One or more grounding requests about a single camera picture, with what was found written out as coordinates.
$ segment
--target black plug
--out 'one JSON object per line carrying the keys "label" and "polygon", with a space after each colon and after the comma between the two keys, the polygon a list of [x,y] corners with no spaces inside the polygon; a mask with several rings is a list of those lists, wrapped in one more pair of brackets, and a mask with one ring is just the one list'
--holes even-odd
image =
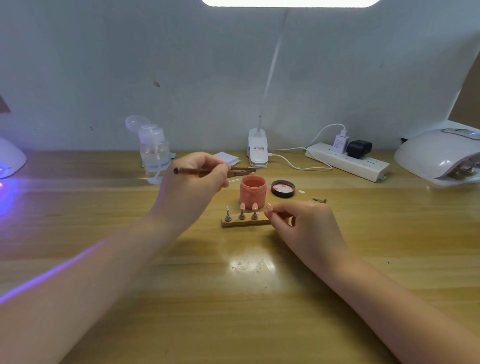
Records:
{"label": "black plug", "polygon": [[347,146],[347,155],[360,159],[372,151],[373,144],[365,140],[355,140]]}

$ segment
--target gray wall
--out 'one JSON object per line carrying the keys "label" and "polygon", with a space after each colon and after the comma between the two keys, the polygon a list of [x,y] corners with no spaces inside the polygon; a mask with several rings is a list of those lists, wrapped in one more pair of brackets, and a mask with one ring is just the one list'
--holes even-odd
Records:
{"label": "gray wall", "polygon": [[[201,0],[3,0],[0,94],[12,114],[0,135],[23,148],[136,149],[124,119],[140,114],[173,149],[244,148],[281,16]],[[395,147],[445,120],[479,50],[479,16],[478,0],[293,9],[265,108],[270,146],[342,122]]]}

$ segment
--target power strip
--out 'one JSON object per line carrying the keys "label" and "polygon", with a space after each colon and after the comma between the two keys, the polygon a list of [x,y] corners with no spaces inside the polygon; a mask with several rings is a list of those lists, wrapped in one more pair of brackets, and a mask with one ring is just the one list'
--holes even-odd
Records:
{"label": "power strip", "polygon": [[332,151],[332,146],[324,143],[318,143],[308,147],[305,156],[312,159],[323,160],[332,167],[355,174],[372,182],[384,180],[384,173],[390,165],[390,163],[370,157],[356,159],[349,157],[346,153],[336,153]]}

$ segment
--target person's right hand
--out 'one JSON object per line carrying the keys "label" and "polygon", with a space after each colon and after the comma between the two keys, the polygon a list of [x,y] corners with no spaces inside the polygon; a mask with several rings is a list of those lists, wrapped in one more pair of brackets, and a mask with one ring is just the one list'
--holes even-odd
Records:
{"label": "person's right hand", "polygon": [[332,209],[318,202],[267,205],[265,215],[289,248],[317,276],[349,257]]}

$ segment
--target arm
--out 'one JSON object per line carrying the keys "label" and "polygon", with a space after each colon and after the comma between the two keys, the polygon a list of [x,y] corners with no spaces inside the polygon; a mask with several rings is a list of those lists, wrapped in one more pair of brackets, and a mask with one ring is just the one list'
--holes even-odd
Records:
{"label": "arm", "polygon": [[479,362],[480,339],[355,257],[327,205],[288,201],[267,208],[266,215],[285,243],[362,317],[400,362]]}
{"label": "arm", "polygon": [[206,153],[174,164],[213,171],[198,178],[173,175],[170,168],[145,217],[0,297],[2,363],[59,363],[153,255],[198,219],[218,189],[228,186],[228,165]]}

